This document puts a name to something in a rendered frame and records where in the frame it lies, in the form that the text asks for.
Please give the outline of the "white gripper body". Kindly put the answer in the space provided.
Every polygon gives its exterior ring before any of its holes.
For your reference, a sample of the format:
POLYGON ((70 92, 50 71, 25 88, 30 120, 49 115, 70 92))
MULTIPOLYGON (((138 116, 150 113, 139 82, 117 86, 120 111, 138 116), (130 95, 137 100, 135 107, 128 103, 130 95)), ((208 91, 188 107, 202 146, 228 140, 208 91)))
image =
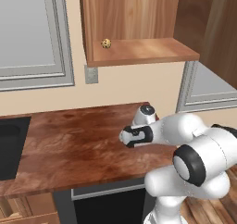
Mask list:
POLYGON ((132 134, 130 132, 121 131, 118 138, 125 146, 129 148, 132 147, 132 144, 131 144, 132 134))

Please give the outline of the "small grey panelled cabinet door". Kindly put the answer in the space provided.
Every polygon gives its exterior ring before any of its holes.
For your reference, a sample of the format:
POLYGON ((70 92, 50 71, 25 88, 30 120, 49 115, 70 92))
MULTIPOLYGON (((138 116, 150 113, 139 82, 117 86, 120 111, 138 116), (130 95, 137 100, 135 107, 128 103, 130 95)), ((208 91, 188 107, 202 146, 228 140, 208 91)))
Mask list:
POLYGON ((176 112, 237 107, 237 90, 199 61, 184 64, 176 112))

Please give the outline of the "large grey panelled cabinet door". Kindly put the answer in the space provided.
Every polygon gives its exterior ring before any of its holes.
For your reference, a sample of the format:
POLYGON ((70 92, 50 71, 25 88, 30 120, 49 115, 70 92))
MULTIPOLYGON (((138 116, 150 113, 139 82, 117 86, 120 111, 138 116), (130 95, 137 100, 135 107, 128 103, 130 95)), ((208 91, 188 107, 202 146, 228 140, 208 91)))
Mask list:
POLYGON ((0 92, 73 84, 66 0, 0 0, 0 92))

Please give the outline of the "wooden cabinet door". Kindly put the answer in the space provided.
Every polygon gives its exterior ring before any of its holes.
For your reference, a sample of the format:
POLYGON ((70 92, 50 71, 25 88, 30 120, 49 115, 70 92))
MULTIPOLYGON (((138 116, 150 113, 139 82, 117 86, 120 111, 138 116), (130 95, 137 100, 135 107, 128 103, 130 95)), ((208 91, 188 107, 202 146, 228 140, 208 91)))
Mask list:
POLYGON ((237 0, 213 0, 200 62, 237 90, 237 0))

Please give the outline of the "black dishwasher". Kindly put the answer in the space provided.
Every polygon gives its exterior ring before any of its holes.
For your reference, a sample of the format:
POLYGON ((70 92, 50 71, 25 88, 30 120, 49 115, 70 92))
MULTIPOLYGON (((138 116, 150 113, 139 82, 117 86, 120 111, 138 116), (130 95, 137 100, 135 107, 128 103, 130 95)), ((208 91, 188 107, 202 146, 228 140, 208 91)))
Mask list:
POLYGON ((60 224, 143 224, 156 201, 144 187, 76 201, 71 190, 53 193, 60 224))

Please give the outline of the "spotted tan round cookie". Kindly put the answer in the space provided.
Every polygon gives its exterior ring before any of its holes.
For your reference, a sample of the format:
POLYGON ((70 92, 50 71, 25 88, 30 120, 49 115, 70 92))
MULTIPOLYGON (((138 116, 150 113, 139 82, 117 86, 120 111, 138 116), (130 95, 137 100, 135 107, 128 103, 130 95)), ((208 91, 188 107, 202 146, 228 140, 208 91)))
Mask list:
POLYGON ((112 44, 112 42, 107 38, 103 39, 101 42, 101 45, 103 48, 110 48, 111 44, 112 44))

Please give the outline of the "wooden drawer front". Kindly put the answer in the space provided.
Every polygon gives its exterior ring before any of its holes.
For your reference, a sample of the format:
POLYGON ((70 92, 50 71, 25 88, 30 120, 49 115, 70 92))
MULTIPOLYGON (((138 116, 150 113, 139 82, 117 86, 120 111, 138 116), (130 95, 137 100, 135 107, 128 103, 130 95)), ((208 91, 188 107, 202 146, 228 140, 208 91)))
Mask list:
POLYGON ((0 224, 60 224, 57 212, 29 218, 0 221, 0 224))
POLYGON ((12 199, 0 198, 0 220, 29 218, 53 212, 56 212, 56 206, 51 193, 12 199))

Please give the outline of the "grey wall outlet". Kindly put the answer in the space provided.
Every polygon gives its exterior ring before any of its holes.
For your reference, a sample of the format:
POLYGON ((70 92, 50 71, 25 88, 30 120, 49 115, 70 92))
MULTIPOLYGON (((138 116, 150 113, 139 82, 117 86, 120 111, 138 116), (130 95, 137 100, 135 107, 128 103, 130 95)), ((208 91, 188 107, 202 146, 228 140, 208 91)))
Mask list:
POLYGON ((86 84, 98 83, 98 68, 89 68, 84 66, 84 73, 86 84))

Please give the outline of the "open wooden wall cabinet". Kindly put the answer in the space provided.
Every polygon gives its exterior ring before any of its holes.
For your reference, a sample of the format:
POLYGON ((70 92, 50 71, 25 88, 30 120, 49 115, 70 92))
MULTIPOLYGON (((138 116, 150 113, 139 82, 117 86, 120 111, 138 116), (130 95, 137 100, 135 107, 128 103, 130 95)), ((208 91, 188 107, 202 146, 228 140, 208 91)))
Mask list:
POLYGON ((200 58, 213 0, 80 0, 87 65, 200 58), (110 48, 103 48, 103 39, 110 48))

